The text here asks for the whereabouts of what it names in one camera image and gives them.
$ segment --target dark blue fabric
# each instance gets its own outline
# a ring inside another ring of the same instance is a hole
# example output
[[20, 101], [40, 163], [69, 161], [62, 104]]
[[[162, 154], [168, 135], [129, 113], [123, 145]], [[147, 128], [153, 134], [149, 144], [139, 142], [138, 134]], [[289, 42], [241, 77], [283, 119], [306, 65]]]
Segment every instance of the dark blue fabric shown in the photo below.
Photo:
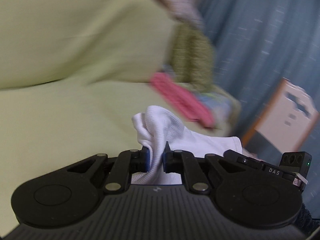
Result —
[[319, 226], [320, 222], [312, 220], [311, 213], [303, 204], [297, 220], [294, 223], [306, 236], [310, 236]]
[[[320, 0], [203, 0], [199, 10], [217, 50], [214, 82], [242, 104], [237, 136], [282, 77], [305, 89], [320, 109]], [[301, 148], [313, 156], [304, 202], [318, 218], [319, 142], [318, 122]]]

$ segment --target ribbed white fabric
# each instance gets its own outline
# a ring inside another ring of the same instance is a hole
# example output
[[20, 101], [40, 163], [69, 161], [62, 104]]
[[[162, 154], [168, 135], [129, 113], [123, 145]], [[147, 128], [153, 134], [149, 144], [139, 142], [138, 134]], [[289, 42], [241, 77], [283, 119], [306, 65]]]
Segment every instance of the ribbed white fabric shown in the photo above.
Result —
[[171, 150], [189, 151], [195, 157], [204, 157], [207, 153], [222, 156], [229, 149], [242, 153], [238, 137], [210, 137], [190, 131], [178, 117], [160, 106], [149, 106], [145, 113], [133, 116], [132, 122], [138, 133], [138, 142], [150, 150], [150, 170], [134, 174], [134, 184], [181, 184], [179, 174], [163, 171], [162, 153], [166, 141]]

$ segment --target olive green towel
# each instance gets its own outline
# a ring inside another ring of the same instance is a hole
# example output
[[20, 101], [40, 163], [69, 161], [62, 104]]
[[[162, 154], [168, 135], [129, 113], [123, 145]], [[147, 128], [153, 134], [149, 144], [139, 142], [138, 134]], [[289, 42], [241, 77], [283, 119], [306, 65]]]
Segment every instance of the olive green towel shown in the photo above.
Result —
[[169, 64], [175, 81], [190, 83], [198, 92], [210, 92], [214, 51], [209, 39], [187, 23], [177, 26]]

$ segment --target orange trim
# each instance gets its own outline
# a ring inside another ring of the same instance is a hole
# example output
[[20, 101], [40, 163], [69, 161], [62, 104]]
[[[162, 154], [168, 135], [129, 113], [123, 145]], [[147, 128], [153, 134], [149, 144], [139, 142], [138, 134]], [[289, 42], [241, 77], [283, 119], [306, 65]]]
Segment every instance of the orange trim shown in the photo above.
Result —
[[271, 106], [274, 104], [274, 102], [278, 99], [278, 97], [281, 95], [281, 91], [283, 89], [283, 87], [285, 86], [287, 82], [287, 79], [282, 78], [276, 92], [273, 94], [272, 98], [270, 99], [268, 105], [265, 107], [265, 109], [263, 110], [262, 114], [260, 117], [258, 117], [255, 122], [253, 123], [253, 125], [249, 128], [249, 130], [243, 135], [243, 137], [241, 138], [241, 144], [242, 147], [245, 147], [250, 139], [253, 137], [253, 135], [256, 132], [256, 128], [258, 127], [258, 125], [260, 125], [260, 123], [266, 118], [268, 112], [271, 109]]

